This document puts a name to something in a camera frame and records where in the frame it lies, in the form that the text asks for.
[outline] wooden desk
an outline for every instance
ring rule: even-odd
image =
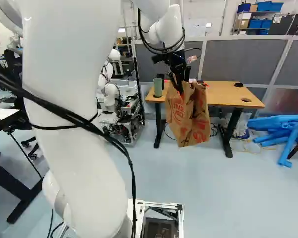
[[[232,158],[233,153],[229,144],[233,136],[234,130],[244,108],[260,109],[265,105],[246,87],[235,87],[232,81],[206,81],[208,87],[206,89],[207,103],[209,106],[234,107],[227,129],[218,125],[221,135],[223,147],[227,157]],[[165,120],[161,120],[161,103],[165,102],[166,94],[171,82],[165,82],[162,97],[154,97],[154,87],[150,89],[146,96],[146,102],[155,103],[157,136],[155,138],[154,147],[159,148],[161,136],[164,130]]]
[[[241,108],[264,108],[265,105],[246,87],[238,88],[231,81],[206,81],[207,102],[209,106],[241,107]],[[154,97],[154,87],[146,96],[148,103],[164,103],[171,82],[165,82],[162,97]]]

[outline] paper bag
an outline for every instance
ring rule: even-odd
[[[182,87],[180,95],[170,84],[165,101],[167,122],[179,147],[208,141],[210,137],[205,86],[182,81]]]

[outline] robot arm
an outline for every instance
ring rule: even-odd
[[[23,22],[20,32],[16,20],[10,17],[13,14],[0,7],[0,21],[24,36],[23,88],[85,119],[92,118],[97,111],[97,79],[118,30],[120,1],[0,2],[17,9],[14,12],[20,13]],[[143,10],[143,20],[147,21],[144,29],[150,28],[151,35],[166,46],[181,37],[178,7],[169,6],[168,0],[135,0],[135,3]],[[176,31],[170,32],[169,24]],[[72,39],[79,43],[79,54],[75,56]],[[32,124],[71,125],[37,103],[24,101]],[[103,138],[83,128],[34,130],[53,173],[44,181],[44,192],[53,203],[58,195],[53,188],[62,191],[67,204],[62,214],[65,222],[82,238],[111,238],[118,234],[126,221],[128,200],[125,184]]]

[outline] black table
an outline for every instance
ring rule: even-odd
[[[8,115],[0,115],[0,131],[2,131],[6,125],[11,124],[22,116],[23,112],[18,110],[14,113]],[[28,189],[24,184],[17,180],[12,174],[0,166],[0,186],[5,190],[9,191],[11,194],[19,198],[21,201],[18,203],[17,207],[7,218],[7,222],[14,224],[17,219],[22,215],[25,209],[30,205],[33,199],[40,193],[42,190],[42,179],[32,188]]]

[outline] blue foam pieces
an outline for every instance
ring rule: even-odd
[[[292,166],[291,162],[287,161],[287,156],[289,155],[297,136],[298,136],[298,124],[296,124],[294,126],[293,130],[290,133],[290,136],[289,136],[288,141],[285,145],[284,151],[282,152],[282,154],[278,160],[279,165],[284,165],[287,167]]]
[[[261,143],[261,142],[264,142],[266,140],[272,140],[272,139],[275,139],[275,138],[280,138],[280,137],[283,137],[283,136],[286,136],[286,135],[289,135],[289,134],[290,134],[289,130],[279,130],[279,131],[273,132],[269,135],[264,135],[264,136],[257,137],[253,141],[255,143]]]
[[[264,124],[283,123],[288,121],[298,121],[298,115],[278,115],[265,118],[250,119],[249,122],[260,122]]]
[[[279,138],[275,138],[275,139],[272,139],[272,140],[266,140],[266,141],[262,142],[261,145],[263,147],[278,145],[278,144],[287,142],[288,138],[289,138],[289,136],[284,136],[284,137],[279,137]]]

